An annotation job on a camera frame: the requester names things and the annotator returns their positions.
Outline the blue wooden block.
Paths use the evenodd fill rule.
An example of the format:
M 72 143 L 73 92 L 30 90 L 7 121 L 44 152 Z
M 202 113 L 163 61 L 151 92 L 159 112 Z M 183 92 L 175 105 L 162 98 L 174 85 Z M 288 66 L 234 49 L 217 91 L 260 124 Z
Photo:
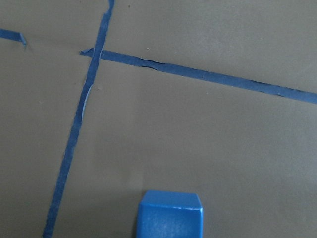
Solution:
M 138 207 L 137 238 L 201 238 L 204 210 L 195 193 L 148 190 Z

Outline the crossing blue tape strip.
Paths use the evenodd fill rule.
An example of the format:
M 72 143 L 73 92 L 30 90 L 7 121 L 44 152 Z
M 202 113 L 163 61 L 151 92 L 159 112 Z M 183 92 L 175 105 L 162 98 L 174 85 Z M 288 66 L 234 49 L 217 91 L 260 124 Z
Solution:
M 149 59 L 142 59 L 136 56 L 121 54 L 107 50 L 102 51 L 101 59 L 132 65 L 136 67 L 150 68 L 160 72 L 189 77 L 206 82 L 218 83 L 245 90 L 261 92 L 265 94 L 275 95 L 311 104 L 317 103 L 317 94 L 313 92 L 301 91 L 298 89 L 258 82 L 254 80 L 215 73 L 211 71 L 204 71 L 171 63 L 163 63 Z

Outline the long blue tape strip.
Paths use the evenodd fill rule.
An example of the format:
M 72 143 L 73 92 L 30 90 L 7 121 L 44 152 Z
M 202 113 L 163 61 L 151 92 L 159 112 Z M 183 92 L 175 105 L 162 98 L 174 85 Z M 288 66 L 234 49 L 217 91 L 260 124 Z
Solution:
M 109 4 L 108 10 L 104 12 L 102 15 L 95 46 L 92 49 L 92 56 L 91 56 L 91 61 L 88 67 L 86 80 L 80 95 L 79 103 L 76 109 L 75 117 L 73 120 L 69 138 L 68 138 L 66 148 L 64 151 L 63 159 L 60 165 L 58 177 L 56 180 L 54 193 L 53 193 L 50 207 L 47 213 L 46 224 L 42 233 L 43 238 L 51 238 L 53 236 L 54 227 L 57 221 L 57 216 L 58 216 L 59 208 L 63 198 L 75 147 L 77 145 L 80 130 L 83 123 L 83 117 L 84 117 L 87 99 L 89 97 L 91 88 L 94 84 L 94 81 L 97 75 L 97 71 L 98 71 L 102 51 L 104 48 L 104 44 L 105 44 L 105 40 L 106 40 L 106 36 L 108 32 L 108 26 L 111 20 L 115 1 L 110 0 L 108 4 Z

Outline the short blue tape piece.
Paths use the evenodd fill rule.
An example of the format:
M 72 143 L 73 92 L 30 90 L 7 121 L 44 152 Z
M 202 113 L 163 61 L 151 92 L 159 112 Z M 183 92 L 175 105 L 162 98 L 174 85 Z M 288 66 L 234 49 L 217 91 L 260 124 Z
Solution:
M 21 42 L 24 47 L 27 46 L 27 42 L 24 38 L 24 35 L 21 32 L 0 29 L 0 37 L 7 40 Z

